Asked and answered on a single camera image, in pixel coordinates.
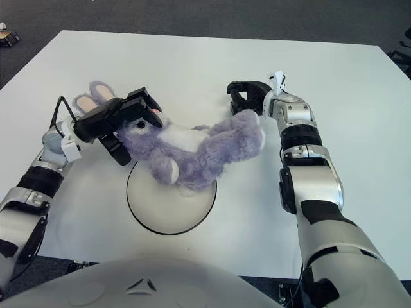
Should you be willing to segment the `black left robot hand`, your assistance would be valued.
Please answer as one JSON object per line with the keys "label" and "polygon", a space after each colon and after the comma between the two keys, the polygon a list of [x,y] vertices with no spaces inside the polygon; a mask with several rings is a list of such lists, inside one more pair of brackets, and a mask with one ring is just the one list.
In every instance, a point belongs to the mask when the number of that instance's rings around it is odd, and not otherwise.
{"label": "black left robot hand", "polygon": [[115,133],[125,123],[143,119],[153,126],[163,126],[157,115],[161,108],[144,87],[129,93],[126,98],[113,97],[103,103],[97,103],[87,94],[81,95],[74,99],[74,105],[83,112],[74,123],[76,136],[84,142],[98,139],[122,166],[131,161],[131,156]]}

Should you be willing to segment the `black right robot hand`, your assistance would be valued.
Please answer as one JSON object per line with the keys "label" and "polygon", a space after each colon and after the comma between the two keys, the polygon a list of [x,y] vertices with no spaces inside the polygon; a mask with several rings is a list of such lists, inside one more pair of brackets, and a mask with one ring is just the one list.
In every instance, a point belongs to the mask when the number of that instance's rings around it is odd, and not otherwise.
{"label": "black right robot hand", "polygon": [[227,86],[231,96],[230,110],[232,115],[250,109],[257,115],[263,113],[263,101],[272,88],[260,81],[232,81]]}

